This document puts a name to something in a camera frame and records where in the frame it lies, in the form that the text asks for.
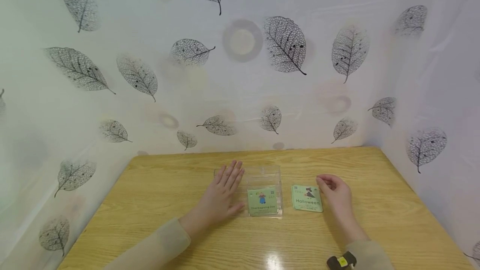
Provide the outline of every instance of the witch illustration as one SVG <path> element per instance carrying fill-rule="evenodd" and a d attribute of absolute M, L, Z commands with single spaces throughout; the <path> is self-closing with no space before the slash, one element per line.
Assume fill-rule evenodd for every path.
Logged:
<path fill-rule="evenodd" d="M 306 197 L 315 198 L 315 196 L 312 194 L 312 188 L 306 188 L 306 190 L 307 193 L 304 194 Z"/>
<path fill-rule="evenodd" d="M 260 203 L 264 204 L 265 203 L 265 194 L 260 193 L 260 195 L 258 197 L 260 198 Z"/>

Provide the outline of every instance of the card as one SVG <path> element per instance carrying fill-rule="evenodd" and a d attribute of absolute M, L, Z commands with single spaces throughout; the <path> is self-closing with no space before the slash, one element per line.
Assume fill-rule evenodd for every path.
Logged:
<path fill-rule="evenodd" d="M 322 200 L 318 187 L 306 185 L 292 186 L 292 204 L 295 210 L 323 212 Z"/>
<path fill-rule="evenodd" d="M 250 216 L 258 217 L 278 213 L 277 191 L 274 187 L 248 190 L 247 196 Z"/>

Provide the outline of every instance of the beige sleeve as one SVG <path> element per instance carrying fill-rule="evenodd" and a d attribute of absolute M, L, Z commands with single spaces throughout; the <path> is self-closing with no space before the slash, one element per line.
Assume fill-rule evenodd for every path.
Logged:
<path fill-rule="evenodd" d="M 355 270 L 394 270 L 385 251 L 375 241 L 356 241 L 347 250 L 357 258 Z"/>
<path fill-rule="evenodd" d="M 157 270 L 173 260 L 190 245 L 190 236 L 177 218 L 128 249 L 104 269 L 106 270 Z"/>

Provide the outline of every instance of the white backdrop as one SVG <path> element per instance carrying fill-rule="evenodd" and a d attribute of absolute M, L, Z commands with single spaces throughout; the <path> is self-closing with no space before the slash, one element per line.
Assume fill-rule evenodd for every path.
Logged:
<path fill-rule="evenodd" d="M 77 0 L 83 18 L 74 1 L 0 0 L 0 269 L 56 269 L 136 155 L 362 145 L 380 146 L 480 258 L 480 0 Z M 285 39 L 293 32 L 286 52 L 265 35 L 268 18 L 283 21 Z M 352 26 L 366 37 L 341 47 Z M 182 39 L 202 44 L 201 61 L 174 65 Z M 86 70 L 87 56 L 112 92 L 77 88 L 52 47 L 75 49 L 73 68 Z M 155 91 L 129 84 L 123 54 L 151 69 Z M 296 71 L 275 71 L 282 62 Z M 216 115 L 235 134 L 204 123 Z M 105 137 L 108 119 L 124 130 Z M 73 182 L 73 170 L 89 179 Z M 61 244 L 42 237 L 51 220 L 67 232 Z"/>

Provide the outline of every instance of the wood grain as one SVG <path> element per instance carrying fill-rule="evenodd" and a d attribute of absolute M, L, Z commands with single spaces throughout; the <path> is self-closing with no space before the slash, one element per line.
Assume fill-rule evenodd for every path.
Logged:
<path fill-rule="evenodd" d="M 383 153 L 372 147 L 137 156 L 105 198 L 59 269 L 102 269 L 123 251 L 201 197 L 213 169 L 232 159 L 244 166 L 279 165 L 283 219 L 239 217 L 209 230 L 167 265 L 181 270 L 327 270 L 343 239 L 323 213 L 294 210 L 291 185 L 315 185 L 319 173 L 351 187 L 355 213 L 397 270 L 471 270 L 455 243 Z"/>

